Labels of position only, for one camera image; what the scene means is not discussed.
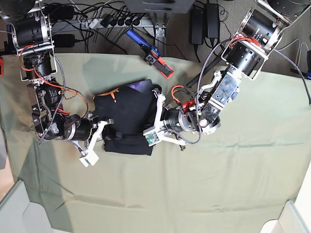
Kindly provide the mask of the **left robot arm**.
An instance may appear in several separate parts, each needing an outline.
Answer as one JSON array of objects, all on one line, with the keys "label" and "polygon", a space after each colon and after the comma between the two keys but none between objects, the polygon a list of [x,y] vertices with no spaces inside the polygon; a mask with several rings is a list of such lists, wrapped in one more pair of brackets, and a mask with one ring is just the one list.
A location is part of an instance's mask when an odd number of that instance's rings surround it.
[{"label": "left robot arm", "polygon": [[176,108],[166,108],[165,95],[154,89],[156,115],[154,125],[143,133],[149,146],[166,141],[184,148],[188,140],[182,132],[209,135],[221,125],[220,112],[239,92],[242,78],[257,78],[264,63],[280,43],[283,32],[306,10],[308,0],[258,0],[232,39],[226,40],[221,59],[226,69],[216,70],[208,84],[197,84],[191,100]]}]

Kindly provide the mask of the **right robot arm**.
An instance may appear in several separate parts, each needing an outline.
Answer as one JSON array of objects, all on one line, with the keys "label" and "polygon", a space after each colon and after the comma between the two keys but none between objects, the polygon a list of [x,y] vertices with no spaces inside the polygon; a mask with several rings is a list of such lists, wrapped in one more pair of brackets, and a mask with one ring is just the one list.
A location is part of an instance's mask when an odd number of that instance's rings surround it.
[{"label": "right robot arm", "polygon": [[39,144],[64,141],[73,144],[85,166],[95,165],[99,157],[94,151],[97,141],[112,119],[95,120],[86,110],[83,116],[70,114],[63,109],[67,92],[79,96],[88,105],[84,95],[66,86],[65,77],[58,83],[55,74],[64,70],[54,54],[50,15],[44,12],[39,0],[2,0],[0,16],[11,25],[13,45],[16,49],[19,73],[27,86],[32,107],[32,119]]}]

